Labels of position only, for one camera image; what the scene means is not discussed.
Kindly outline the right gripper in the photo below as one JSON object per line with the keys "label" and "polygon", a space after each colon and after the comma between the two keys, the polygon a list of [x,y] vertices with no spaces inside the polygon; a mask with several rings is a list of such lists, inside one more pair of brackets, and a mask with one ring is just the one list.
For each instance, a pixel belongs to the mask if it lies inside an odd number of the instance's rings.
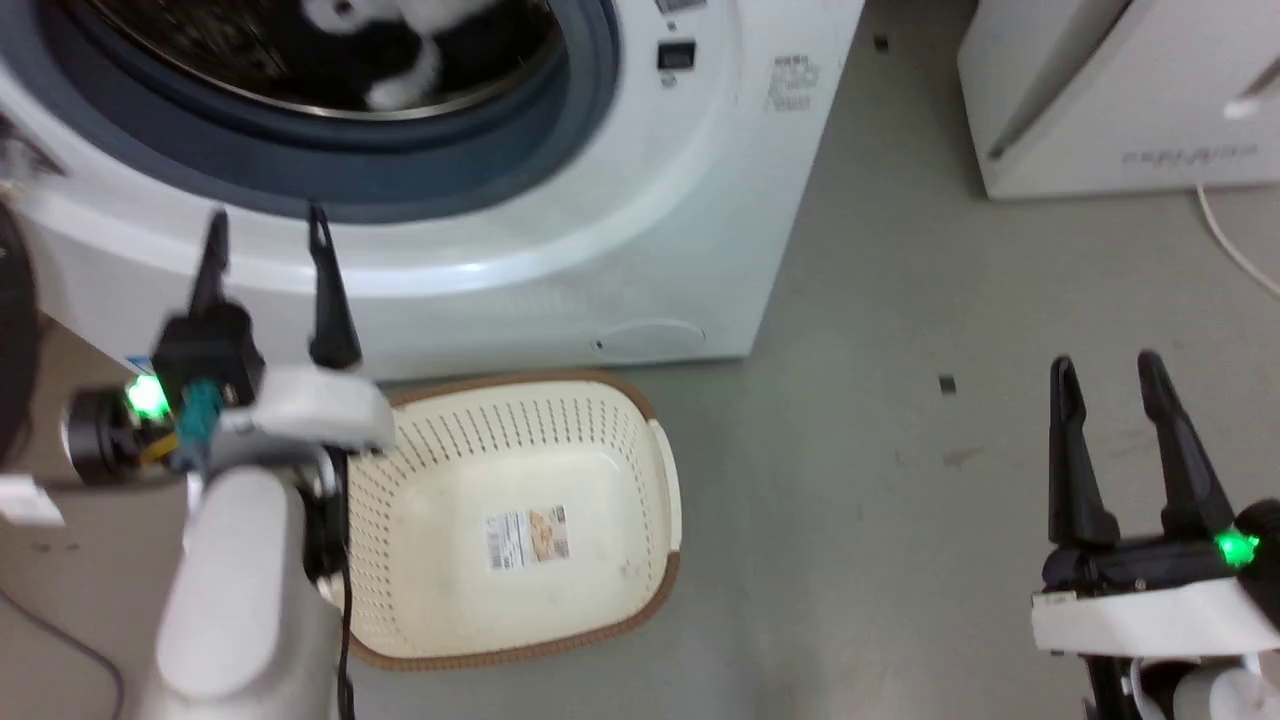
{"label": "right gripper", "polygon": [[[1053,550],[1042,569],[1044,587],[1030,601],[1036,647],[1120,659],[1275,651],[1277,537],[1229,530],[1235,512],[1162,357],[1146,348],[1137,368],[1158,441],[1164,533],[1203,539]],[[1100,493],[1085,419],[1075,365],[1060,355],[1050,366],[1048,538],[1062,547],[1110,547],[1120,529]]]}

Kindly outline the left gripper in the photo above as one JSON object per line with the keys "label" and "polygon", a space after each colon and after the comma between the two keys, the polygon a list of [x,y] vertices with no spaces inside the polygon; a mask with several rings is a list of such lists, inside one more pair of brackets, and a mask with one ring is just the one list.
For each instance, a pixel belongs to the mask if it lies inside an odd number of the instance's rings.
{"label": "left gripper", "polygon": [[169,315],[151,354],[154,378],[172,428],[150,445],[151,462],[195,468],[210,457],[223,430],[259,432],[273,439],[365,454],[396,442],[394,413],[370,380],[348,373],[364,354],[351,315],[326,214],[308,204],[314,260],[315,364],[269,366],[256,348],[242,307],[224,301],[230,223],[224,209],[210,219],[191,288],[188,313]]}

